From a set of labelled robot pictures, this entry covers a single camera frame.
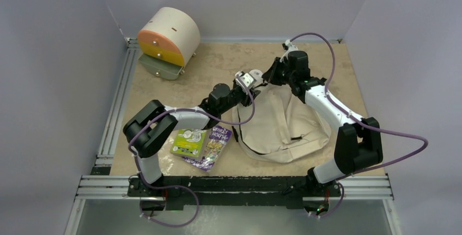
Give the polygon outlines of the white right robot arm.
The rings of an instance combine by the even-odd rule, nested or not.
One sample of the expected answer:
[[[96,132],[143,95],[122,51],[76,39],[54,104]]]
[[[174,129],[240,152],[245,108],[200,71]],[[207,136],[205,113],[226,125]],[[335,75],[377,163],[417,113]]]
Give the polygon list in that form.
[[[345,105],[334,105],[335,97],[325,88],[327,79],[311,75],[306,52],[295,50],[275,58],[262,77],[272,85],[288,85],[294,96],[337,131],[333,158],[307,172],[310,194],[319,195],[328,183],[382,162],[381,135],[369,129],[379,127],[378,121],[373,117],[353,119],[355,113]]]

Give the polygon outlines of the beige canvas backpack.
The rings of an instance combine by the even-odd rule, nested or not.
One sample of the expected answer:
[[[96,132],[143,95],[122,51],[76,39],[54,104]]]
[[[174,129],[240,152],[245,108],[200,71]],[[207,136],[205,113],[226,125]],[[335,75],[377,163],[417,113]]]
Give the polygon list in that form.
[[[324,148],[331,127],[288,86],[260,85],[255,107],[232,108],[234,136],[252,159],[289,163]]]

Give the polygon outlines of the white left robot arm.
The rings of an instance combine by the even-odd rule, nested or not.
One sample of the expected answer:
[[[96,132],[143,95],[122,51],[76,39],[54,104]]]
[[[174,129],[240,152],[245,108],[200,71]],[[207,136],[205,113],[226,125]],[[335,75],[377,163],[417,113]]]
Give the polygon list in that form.
[[[256,109],[255,100],[260,90],[246,88],[237,82],[230,88],[219,83],[202,102],[192,108],[163,105],[159,100],[148,102],[123,127],[129,151],[135,156],[141,189],[148,196],[162,191],[158,152],[176,130],[209,130],[222,122],[221,116],[241,104]]]

